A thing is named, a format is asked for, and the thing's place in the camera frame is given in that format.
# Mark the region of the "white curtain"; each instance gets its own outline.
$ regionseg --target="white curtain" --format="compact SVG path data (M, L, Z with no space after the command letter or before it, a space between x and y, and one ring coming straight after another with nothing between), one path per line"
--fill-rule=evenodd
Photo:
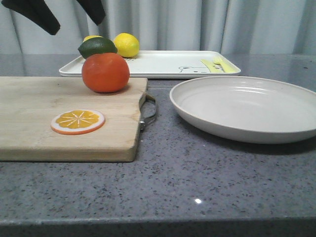
M0 53L78 54L87 35L135 35L141 50L316 54L315 0L102 0L96 26L76 0L45 0L61 28L51 36L0 5Z

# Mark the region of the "gray countertop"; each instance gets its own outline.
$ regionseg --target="gray countertop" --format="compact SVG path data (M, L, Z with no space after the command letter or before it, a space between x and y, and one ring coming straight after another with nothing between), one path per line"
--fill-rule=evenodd
M0 76L59 76L77 55L0 55ZM316 91L316 56L226 55L241 75ZM0 162L2 236L314 236L316 137L255 145L202 132L150 80L157 120L131 163Z

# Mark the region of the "orange slice rind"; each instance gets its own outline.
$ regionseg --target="orange slice rind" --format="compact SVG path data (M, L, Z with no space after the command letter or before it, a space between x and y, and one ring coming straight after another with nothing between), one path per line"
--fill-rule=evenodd
M105 123L102 113L96 110L70 110L57 115L50 127L60 134L79 135L93 132Z

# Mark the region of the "white tray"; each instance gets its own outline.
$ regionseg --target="white tray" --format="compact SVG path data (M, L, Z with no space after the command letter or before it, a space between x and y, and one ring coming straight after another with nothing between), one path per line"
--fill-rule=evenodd
M211 73L201 63L201 59L212 61L221 57L233 67L234 73ZM85 59L81 56L59 69L59 73L66 77L81 77L81 68ZM198 78L211 75L238 75L240 69L218 52L213 51L143 51L135 58L126 59L131 77L147 78Z
M205 77L172 88L170 100L193 126L228 139L281 144L316 135L316 93L251 77Z

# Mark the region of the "metal handle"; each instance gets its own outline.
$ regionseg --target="metal handle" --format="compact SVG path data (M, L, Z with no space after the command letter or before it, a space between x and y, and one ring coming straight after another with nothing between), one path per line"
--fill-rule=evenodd
M141 131L144 131L145 127L156 119L156 114L158 111L156 99L153 96L146 93L145 102L152 103L155 106L155 111L147 117L143 117L143 116L141 117L140 122L139 122Z

